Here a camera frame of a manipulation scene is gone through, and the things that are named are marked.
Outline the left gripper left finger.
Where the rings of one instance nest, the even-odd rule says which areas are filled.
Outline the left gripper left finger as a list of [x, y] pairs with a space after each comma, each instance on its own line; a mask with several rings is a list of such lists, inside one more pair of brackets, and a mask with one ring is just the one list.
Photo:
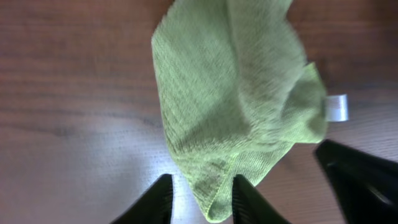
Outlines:
[[170, 224], [173, 199], [172, 175], [163, 174], [111, 224]]

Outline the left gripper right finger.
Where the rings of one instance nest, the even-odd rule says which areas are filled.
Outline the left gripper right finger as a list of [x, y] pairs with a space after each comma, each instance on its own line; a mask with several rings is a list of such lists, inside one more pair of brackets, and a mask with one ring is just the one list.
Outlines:
[[233, 179], [231, 204], [234, 224], [290, 224], [241, 174]]

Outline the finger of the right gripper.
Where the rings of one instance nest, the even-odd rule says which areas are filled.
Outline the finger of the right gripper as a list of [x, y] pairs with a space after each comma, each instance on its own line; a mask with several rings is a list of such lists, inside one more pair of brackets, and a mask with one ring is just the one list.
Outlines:
[[397, 224], [397, 162], [329, 139], [315, 157], [347, 223]]

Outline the light green microfiber cloth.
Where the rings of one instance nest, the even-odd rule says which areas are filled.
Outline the light green microfiber cloth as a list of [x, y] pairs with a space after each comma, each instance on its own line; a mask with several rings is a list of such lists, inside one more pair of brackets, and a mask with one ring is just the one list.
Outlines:
[[152, 36], [165, 140], [208, 222], [296, 144], [324, 140], [326, 90], [290, 0], [177, 0]]

